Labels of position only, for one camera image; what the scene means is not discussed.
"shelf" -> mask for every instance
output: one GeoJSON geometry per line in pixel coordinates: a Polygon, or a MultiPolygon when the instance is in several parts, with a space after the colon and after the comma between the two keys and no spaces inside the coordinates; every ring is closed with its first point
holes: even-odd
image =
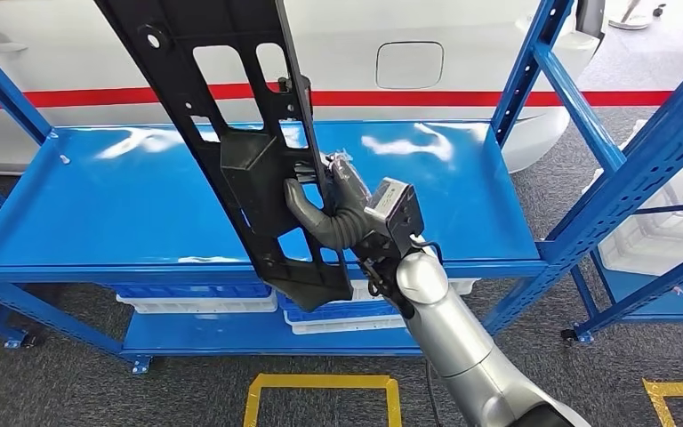
{"type": "Polygon", "coordinates": [[[419,355],[405,328],[295,335],[283,312],[138,314],[127,329],[123,354],[419,355]]]}
{"type": "MultiPolygon", "coordinates": [[[[607,290],[612,303],[619,302],[629,294],[647,285],[656,276],[628,273],[624,271],[608,270],[600,260],[598,250],[591,253],[593,262],[598,269],[604,288],[607,290]]],[[[657,300],[649,303],[640,310],[630,314],[623,321],[629,322],[660,322],[683,321],[683,293],[669,292],[657,300]]]]}
{"type": "MultiPolygon", "coordinates": [[[[204,137],[215,138],[207,129],[200,127],[204,137]]],[[[316,129],[320,148],[346,150],[370,187],[384,176],[414,184],[426,236],[441,244],[447,263],[539,259],[501,152],[484,144],[486,123],[316,122],[316,129]]],[[[303,139],[299,124],[284,130],[290,144],[303,139]]],[[[285,250],[302,258],[307,247],[297,239],[285,250]]],[[[250,266],[171,125],[54,129],[0,211],[3,269],[203,263],[250,266]]]]}

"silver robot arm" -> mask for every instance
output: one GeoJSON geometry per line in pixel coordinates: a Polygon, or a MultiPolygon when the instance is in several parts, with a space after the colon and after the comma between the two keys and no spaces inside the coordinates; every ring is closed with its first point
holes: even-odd
{"type": "Polygon", "coordinates": [[[338,198],[334,216],[312,205],[296,180],[285,182],[289,209],[324,246],[351,247],[369,278],[405,320],[412,337],[469,422],[481,427],[590,426],[544,393],[496,348],[452,287],[427,244],[412,185],[385,178],[371,195],[345,156],[330,156],[338,198]]]}
{"type": "Polygon", "coordinates": [[[414,307],[414,315],[405,318],[407,329],[465,420],[486,427],[590,426],[504,356],[449,285],[436,257],[409,254],[396,274],[399,291],[414,307]]]}

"black cable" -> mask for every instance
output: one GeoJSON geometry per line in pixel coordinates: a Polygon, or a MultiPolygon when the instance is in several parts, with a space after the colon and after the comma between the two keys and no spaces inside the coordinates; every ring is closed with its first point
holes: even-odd
{"type": "Polygon", "coordinates": [[[433,411],[433,419],[436,421],[436,427],[443,427],[441,417],[438,415],[438,407],[436,406],[436,397],[433,396],[433,379],[430,377],[430,362],[425,359],[425,380],[428,383],[428,397],[430,398],[430,409],[433,411]]]}
{"type": "Polygon", "coordinates": [[[418,248],[418,249],[423,249],[428,246],[433,246],[433,249],[436,249],[436,256],[438,257],[438,262],[441,263],[442,265],[444,264],[444,255],[441,253],[441,245],[439,245],[436,242],[412,242],[413,246],[418,248]]]}

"blue storage bin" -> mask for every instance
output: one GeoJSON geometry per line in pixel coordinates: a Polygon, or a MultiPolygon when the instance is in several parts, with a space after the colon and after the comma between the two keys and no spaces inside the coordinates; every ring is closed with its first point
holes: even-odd
{"type": "Polygon", "coordinates": [[[106,284],[122,298],[266,298],[270,286],[262,283],[229,285],[106,284]]]}
{"type": "Polygon", "coordinates": [[[286,313],[290,322],[310,322],[313,320],[328,320],[332,318],[363,318],[370,316],[391,316],[399,311],[384,300],[329,302],[313,312],[302,310],[286,295],[277,293],[278,306],[286,313]]]}

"red stripe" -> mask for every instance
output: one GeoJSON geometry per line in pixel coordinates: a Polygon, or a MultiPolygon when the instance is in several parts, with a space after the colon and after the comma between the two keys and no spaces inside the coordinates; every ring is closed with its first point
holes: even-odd
{"type": "MultiPolygon", "coordinates": [[[[240,100],[253,96],[248,84],[210,85],[215,99],[240,100]]],[[[149,104],[157,97],[149,87],[34,91],[25,93],[38,108],[93,105],[149,104]]],[[[659,106],[671,91],[585,92],[593,107],[659,106]]],[[[473,91],[313,91],[317,107],[494,107],[501,92],[473,91]]],[[[528,107],[560,105],[553,92],[531,93],[528,107]]]]}

